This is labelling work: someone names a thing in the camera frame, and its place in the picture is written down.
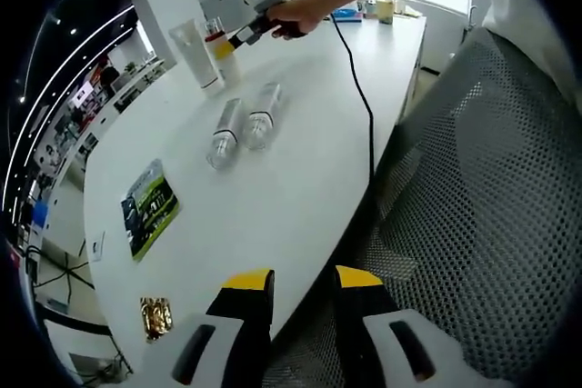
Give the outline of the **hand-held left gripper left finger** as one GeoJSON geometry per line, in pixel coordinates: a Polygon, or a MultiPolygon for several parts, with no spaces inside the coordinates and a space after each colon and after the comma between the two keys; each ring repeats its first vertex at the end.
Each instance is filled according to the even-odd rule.
{"type": "Polygon", "coordinates": [[[186,324],[171,371],[184,387],[260,387],[271,352],[275,271],[231,276],[186,324]]]}

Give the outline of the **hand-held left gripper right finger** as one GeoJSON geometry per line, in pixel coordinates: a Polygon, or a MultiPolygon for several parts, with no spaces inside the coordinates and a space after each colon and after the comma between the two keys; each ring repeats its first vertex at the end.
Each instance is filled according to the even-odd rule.
{"type": "Polygon", "coordinates": [[[415,310],[398,310],[382,281],[335,267],[336,349],[349,387],[477,387],[459,343],[415,310]]]}

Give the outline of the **person's right hand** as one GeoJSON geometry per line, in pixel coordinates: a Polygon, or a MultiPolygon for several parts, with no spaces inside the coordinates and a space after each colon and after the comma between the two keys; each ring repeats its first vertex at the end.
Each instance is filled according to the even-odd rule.
{"type": "Polygon", "coordinates": [[[329,10],[314,0],[291,0],[274,5],[267,11],[271,21],[295,22],[298,30],[309,34],[329,14],[329,10]]]}

